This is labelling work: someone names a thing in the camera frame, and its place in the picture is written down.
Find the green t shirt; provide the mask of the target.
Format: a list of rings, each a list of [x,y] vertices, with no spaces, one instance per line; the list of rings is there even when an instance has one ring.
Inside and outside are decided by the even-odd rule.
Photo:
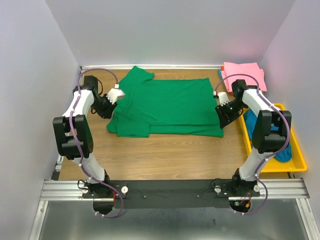
[[[154,73],[133,67],[119,82],[125,97],[117,101],[106,129],[119,137],[151,134],[224,136],[215,110],[209,78],[155,79]]]

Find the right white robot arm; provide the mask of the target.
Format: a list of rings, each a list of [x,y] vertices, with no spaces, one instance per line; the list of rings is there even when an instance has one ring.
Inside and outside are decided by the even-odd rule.
[[[256,116],[251,153],[226,185],[226,190],[242,197],[254,190],[268,160],[288,146],[292,114],[280,110],[263,95],[257,85],[248,85],[243,79],[232,83],[232,94],[234,99],[229,100],[227,93],[213,92],[213,97],[219,101],[215,110],[220,128],[237,120],[244,109],[251,110]]]

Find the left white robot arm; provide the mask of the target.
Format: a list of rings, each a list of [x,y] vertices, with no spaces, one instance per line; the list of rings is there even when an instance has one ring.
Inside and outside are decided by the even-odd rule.
[[[117,106],[117,100],[125,93],[116,83],[108,93],[100,95],[100,80],[93,76],[84,77],[72,91],[73,99],[66,112],[52,121],[58,153],[62,157],[76,163],[86,176],[85,194],[101,198],[115,197],[110,178],[93,154],[94,140],[87,121],[90,110],[94,110],[101,118],[110,119]]]

